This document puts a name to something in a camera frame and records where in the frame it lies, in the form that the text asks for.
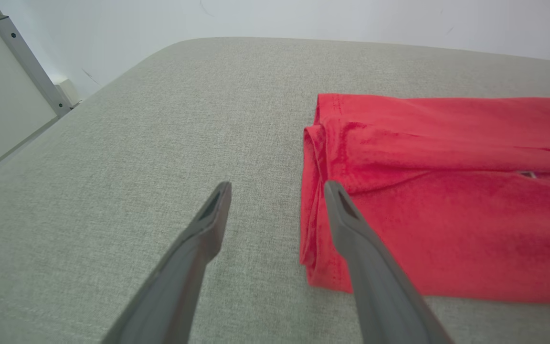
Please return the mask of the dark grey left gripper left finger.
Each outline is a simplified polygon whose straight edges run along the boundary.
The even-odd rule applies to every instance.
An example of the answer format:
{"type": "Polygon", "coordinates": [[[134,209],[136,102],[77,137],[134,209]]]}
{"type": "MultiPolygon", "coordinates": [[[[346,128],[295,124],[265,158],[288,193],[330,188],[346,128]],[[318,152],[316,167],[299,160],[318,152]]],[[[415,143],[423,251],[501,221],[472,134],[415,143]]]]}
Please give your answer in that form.
{"type": "Polygon", "coordinates": [[[218,255],[232,184],[219,183],[131,299],[104,344],[185,344],[208,263],[218,255]]]}

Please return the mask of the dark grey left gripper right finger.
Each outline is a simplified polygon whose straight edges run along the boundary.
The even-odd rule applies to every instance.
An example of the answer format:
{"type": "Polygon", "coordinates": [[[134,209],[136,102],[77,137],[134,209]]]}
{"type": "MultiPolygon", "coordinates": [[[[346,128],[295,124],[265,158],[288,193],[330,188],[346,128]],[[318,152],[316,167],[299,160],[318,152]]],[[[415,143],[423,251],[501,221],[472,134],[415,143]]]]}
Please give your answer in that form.
{"type": "Polygon", "coordinates": [[[382,240],[336,181],[324,185],[332,240],[345,259],[366,344],[451,344],[382,240]]]}

